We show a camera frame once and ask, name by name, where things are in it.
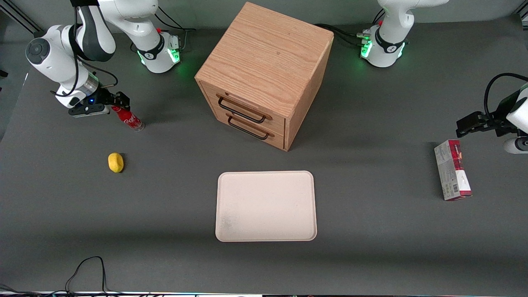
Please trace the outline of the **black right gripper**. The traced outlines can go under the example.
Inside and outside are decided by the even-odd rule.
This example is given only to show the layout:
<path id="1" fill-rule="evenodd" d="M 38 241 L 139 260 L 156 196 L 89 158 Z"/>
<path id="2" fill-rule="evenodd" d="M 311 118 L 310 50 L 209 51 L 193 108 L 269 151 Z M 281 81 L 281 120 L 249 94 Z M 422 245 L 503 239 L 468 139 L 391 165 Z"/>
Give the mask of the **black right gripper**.
<path id="1" fill-rule="evenodd" d="M 91 109 L 98 104 L 130 109 L 130 99 L 128 96 L 124 96 L 122 92 L 113 94 L 105 88 L 97 88 L 93 94 L 87 97 L 87 109 Z"/>

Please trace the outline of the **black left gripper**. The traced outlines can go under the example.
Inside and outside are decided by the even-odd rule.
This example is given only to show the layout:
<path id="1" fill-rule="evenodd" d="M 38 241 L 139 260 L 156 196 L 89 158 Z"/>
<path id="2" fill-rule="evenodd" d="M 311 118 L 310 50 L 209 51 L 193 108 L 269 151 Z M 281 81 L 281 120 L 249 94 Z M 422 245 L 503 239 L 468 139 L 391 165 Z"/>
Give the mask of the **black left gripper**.
<path id="1" fill-rule="evenodd" d="M 490 112 L 488 106 L 489 95 L 490 89 L 486 89 L 483 97 L 485 113 L 475 111 L 469 117 L 464 117 L 456 122 L 458 138 L 480 132 L 485 126 L 484 130 L 494 130 L 498 137 L 506 134 L 521 136 L 521 90 L 517 90 L 504 98 L 494 112 Z"/>

